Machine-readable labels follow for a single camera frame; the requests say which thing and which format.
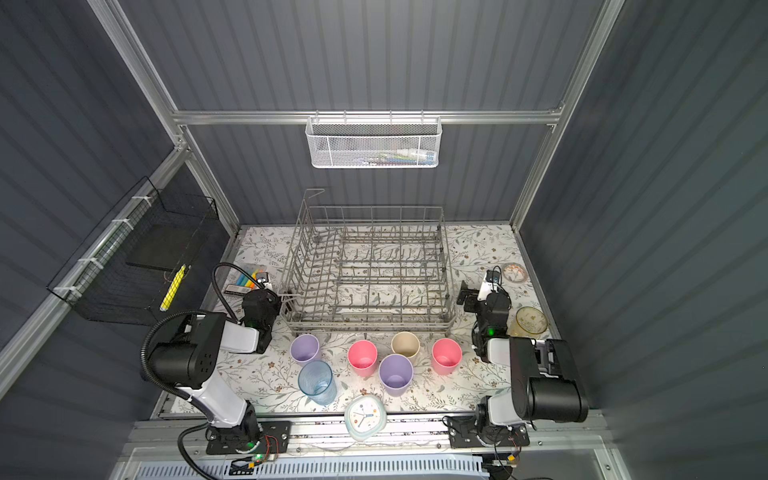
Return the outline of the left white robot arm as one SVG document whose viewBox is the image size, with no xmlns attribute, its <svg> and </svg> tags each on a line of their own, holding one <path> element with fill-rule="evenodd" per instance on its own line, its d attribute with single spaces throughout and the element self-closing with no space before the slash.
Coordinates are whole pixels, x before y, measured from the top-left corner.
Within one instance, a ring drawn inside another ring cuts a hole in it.
<svg viewBox="0 0 768 480">
<path fill-rule="evenodd" d="M 225 452 L 250 453 L 270 442 L 253 405 L 236 394 L 218 373 L 222 351 L 263 354 L 271 340 L 281 309 L 281 298 L 265 270 L 249 272 L 233 263 L 215 265 L 211 274 L 226 267 L 247 279 L 242 284 L 242 317 L 237 317 L 224 292 L 214 287 L 223 312 L 189 310 L 156 323 L 140 348 L 142 377 L 203 413 L 209 441 Z"/>
</svg>

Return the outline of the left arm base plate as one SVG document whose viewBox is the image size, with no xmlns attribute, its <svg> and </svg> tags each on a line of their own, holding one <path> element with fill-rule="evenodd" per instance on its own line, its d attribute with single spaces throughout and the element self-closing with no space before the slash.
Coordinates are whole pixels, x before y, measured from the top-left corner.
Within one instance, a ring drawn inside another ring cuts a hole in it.
<svg viewBox="0 0 768 480">
<path fill-rule="evenodd" d="M 208 455 L 282 454 L 287 451 L 292 423 L 289 421 L 259 422 L 254 431 L 245 428 L 208 427 Z"/>
</svg>

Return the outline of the clear amber glass cup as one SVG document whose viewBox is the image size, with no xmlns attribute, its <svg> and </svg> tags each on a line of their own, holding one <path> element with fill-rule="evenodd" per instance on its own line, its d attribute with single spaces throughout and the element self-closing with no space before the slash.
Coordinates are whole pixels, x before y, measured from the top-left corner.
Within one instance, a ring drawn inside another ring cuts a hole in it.
<svg viewBox="0 0 768 480">
<path fill-rule="evenodd" d="M 539 339 L 548 329 L 549 321 L 541 310 L 524 306 L 510 320 L 507 333 L 513 337 Z"/>
</svg>

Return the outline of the beige cup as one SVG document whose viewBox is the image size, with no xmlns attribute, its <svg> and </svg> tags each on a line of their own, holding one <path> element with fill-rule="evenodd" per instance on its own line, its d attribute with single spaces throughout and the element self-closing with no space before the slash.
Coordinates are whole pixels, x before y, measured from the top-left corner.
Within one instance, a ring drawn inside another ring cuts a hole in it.
<svg viewBox="0 0 768 480">
<path fill-rule="evenodd" d="M 421 342 L 414 333 L 402 331 L 393 336 L 390 346 L 393 353 L 414 359 L 420 352 Z"/>
</svg>

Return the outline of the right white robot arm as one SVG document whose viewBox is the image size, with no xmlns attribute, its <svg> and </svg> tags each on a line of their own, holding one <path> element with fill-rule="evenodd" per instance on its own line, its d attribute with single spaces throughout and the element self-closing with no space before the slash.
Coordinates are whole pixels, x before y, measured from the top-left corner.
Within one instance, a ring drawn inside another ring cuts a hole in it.
<svg viewBox="0 0 768 480">
<path fill-rule="evenodd" d="M 481 443 L 517 445 L 527 422 L 587 419 L 587 396 L 567 342 L 508 335 L 511 298 L 498 283 L 485 281 L 473 289 L 462 282 L 456 304 L 475 315 L 471 331 L 475 355 L 508 371 L 509 386 L 484 397 L 476 407 L 469 432 Z"/>
</svg>

